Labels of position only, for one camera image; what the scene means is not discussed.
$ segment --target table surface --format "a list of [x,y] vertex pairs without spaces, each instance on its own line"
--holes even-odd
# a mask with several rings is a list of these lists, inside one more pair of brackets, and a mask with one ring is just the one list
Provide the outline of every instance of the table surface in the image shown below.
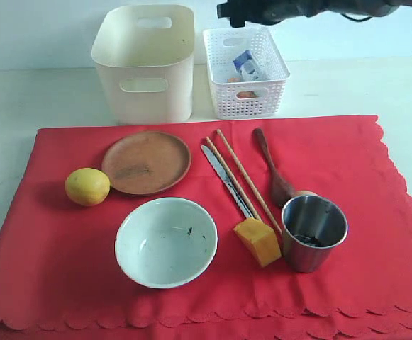
[[[378,115],[412,195],[412,57],[287,64],[291,77],[275,117]],[[189,121],[215,119],[206,68],[195,66]],[[0,229],[38,128],[114,124],[95,69],[0,72]]]

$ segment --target knife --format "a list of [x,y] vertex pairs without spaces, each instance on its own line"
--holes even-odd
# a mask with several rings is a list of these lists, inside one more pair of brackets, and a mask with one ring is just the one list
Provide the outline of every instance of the knife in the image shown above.
[[217,173],[218,177],[220,177],[220,179],[225,184],[226,188],[228,188],[230,194],[234,198],[234,201],[237,203],[240,210],[242,210],[243,215],[245,217],[254,217],[248,206],[245,204],[245,201],[242,199],[239,192],[235,188],[228,173],[226,173],[225,168],[223,168],[223,166],[221,165],[215,154],[212,152],[212,150],[206,145],[201,145],[201,150],[203,150],[204,155],[206,155],[207,160]]

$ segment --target brown plate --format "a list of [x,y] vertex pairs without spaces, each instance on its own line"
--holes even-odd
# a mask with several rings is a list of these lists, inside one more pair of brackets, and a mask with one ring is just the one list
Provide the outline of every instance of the brown plate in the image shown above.
[[191,153],[178,137],[143,131],[124,137],[106,152],[101,170],[123,193],[150,195],[179,182],[188,172]]

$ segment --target stainless steel cup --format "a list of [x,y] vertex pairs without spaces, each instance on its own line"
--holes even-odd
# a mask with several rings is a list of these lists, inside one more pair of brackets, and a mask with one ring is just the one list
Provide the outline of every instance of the stainless steel cup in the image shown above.
[[347,220],[333,202],[300,195],[283,207],[283,255],[296,271],[315,271],[347,236]]

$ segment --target white bowl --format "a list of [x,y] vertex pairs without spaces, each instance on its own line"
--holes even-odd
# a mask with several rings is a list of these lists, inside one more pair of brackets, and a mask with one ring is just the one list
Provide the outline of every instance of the white bowl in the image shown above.
[[151,288],[173,288],[201,275],[217,250],[215,222],[184,198],[142,204],[123,221],[115,253],[123,272]]

